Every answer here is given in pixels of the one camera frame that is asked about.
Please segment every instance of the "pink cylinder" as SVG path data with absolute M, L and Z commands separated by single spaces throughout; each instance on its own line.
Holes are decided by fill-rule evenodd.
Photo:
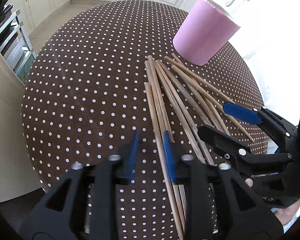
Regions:
M 173 46 L 184 59 L 202 66 L 239 29 L 221 6 L 210 0 L 197 0 L 173 38 Z

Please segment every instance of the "bundle of chopsticks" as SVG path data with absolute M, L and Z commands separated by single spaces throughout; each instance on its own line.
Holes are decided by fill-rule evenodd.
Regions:
M 167 161 L 165 159 L 164 153 L 164 135 L 168 134 L 170 142 L 174 142 L 173 134 L 170 127 L 170 122 L 168 119 L 167 111 L 164 105 L 162 92 L 160 89 L 159 80 L 161 86 L 167 98 L 170 101 L 181 125 L 185 131 L 187 138 L 194 150 L 196 157 L 202 162 L 209 165 L 214 165 L 213 159 L 210 156 L 210 153 L 205 145 L 205 143 L 200 140 L 197 127 L 189 114 L 186 106 L 184 105 L 182 99 L 177 93 L 178 89 L 181 94 L 186 98 L 190 103 L 193 109 L 197 112 L 202 121 L 210 126 L 214 126 L 219 131 L 230 135 L 227 127 L 225 126 L 223 120 L 221 119 L 218 110 L 226 115 L 222 109 L 220 103 L 218 103 L 207 91 L 204 90 L 199 83 L 207 87 L 210 91 L 219 95 L 226 102 L 233 101 L 228 98 L 221 91 L 216 89 L 209 82 L 205 81 L 203 78 L 186 68 L 186 66 L 181 62 L 181 60 L 172 53 L 174 60 L 170 57 L 165 56 L 164 59 L 170 64 L 171 69 L 177 73 L 185 84 L 188 86 L 192 94 L 195 96 L 197 101 L 200 103 L 200 108 L 197 102 L 189 94 L 189 92 L 183 87 L 183 85 L 175 77 L 175 73 L 172 73 L 168 67 L 159 60 L 154 60 L 152 56 L 148 56 L 148 60 L 145 61 L 146 72 L 148 76 L 148 81 L 145 83 L 147 101 L 149 105 L 151 120 L 154 128 L 155 140 L 158 148 L 159 159 L 162 167 L 163 177 L 166 184 L 168 197 L 170 201 L 170 206 L 172 209 L 173 217 L 176 224 L 177 233 L 180 240 L 183 240 L 183 234 L 185 231 L 186 223 L 186 195 L 183 185 L 173 185 L 170 181 L 168 170 L 167 170 Z M 233 122 L 252 142 L 253 138 L 249 133 L 237 122 L 234 117 L 226 115 L 231 122 Z

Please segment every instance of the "person's hand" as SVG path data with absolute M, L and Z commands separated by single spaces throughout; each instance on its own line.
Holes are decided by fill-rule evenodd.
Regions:
M 245 182 L 249 187 L 252 187 L 252 179 L 246 179 Z M 285 225 L 293 218 L 293 216 L 298 211 L 299 207 L 300 199 L 287 208 L 279 208 L 276 212 L 274 212 L 274 215 L 277 217 L 277 219 L 279 219 L 282 225 Z

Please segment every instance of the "metal bolt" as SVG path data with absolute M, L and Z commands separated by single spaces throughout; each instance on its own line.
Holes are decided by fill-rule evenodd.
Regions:
M 246 184 L 247 184 L 249 187 L 252 187 L 252 186 L 253 186 L 253 180 L 252 180 L 252 179 L 246 179 L 245 182 L 246 182 Z
M 231 165 L 229 163 L 220 163 L 219 164 L 219 169 L 220 170 L 229 170 L 231 168 Z
M 121 159 L 121 156 L 119 154 L 112 154 L 108 157 L 108 160 L 110 161 L 118 161 Z
M 239 149 L 239 154 L 242 155 L 242 156 L 245 156 L 247 154 L 247 152 L 246 152 L 245 149 L 240 148 Z
M 191 154 L 184 154 L 184 155 L 181 156 L 181 159 L 183 161 L 192 161 L 194 159 L 194 157 Z
M 73 170 L 81 170 L 82 168 L 83 168 L 82 163 L 74 163 L 71 165 L 71 169 L 73 169 Z

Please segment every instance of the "table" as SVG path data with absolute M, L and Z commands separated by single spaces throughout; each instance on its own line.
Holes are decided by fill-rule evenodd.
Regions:
M 47 41 L 26 83 L 22 125 L 45 191 L 72 163 L 96 164 L 140 131 L 142 143 L 132 184 L 116 188 L 120 239 L 178 239 L 146 101 L 144 61 L 147 55 L 163 60 L 165 55 L 177 54 L 172 39 L 186 16 L 180 9 L 141 0 L 91 8 Z M 251 72 L 231 44 L 204 66 L 183 62 L 240 106 L 263 105 Z M 176 143 L 192 153 L 166 96 L 164 100 Z M 203 124 L 188 102 L 185 105 L 195 123 Z M 267 136 L 262 130 L 241 122 L 255 139 L 252 144 L 222 118 L 230 134 L 248 144 L 253 153 L 266 152 Z M 215 163 L 223 162 L 211 154 Z

